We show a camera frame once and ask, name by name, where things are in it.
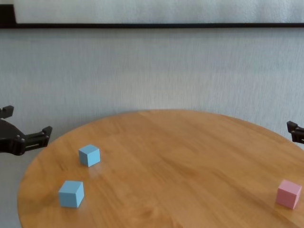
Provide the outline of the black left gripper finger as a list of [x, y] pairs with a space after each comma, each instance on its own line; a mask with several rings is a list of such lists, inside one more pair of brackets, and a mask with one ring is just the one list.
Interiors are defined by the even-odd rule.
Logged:
[[53, 128], [51, 126], [43, 128], [38, 133], [27, 134], [21, 137], [21, 152], [47, 147]]
[[12, 116], [14, 111], [14, 107], [12, 105], [8, 105], [0, 109], [0, 119], [6, 119]]

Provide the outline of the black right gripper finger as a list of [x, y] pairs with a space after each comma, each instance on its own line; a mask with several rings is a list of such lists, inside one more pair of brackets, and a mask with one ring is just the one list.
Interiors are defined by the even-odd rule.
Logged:
[[288, 121], [286, 124], [287, 130], [291, 134], [292, 141], [304, 144], [304, 129], [292, 121]]

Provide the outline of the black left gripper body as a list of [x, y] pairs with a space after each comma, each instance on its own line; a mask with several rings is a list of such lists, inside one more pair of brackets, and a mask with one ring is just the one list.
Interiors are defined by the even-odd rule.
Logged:
[[7, 121], [0, 120], [0, 152], [16, 156], [24, 154], [23, 133]]

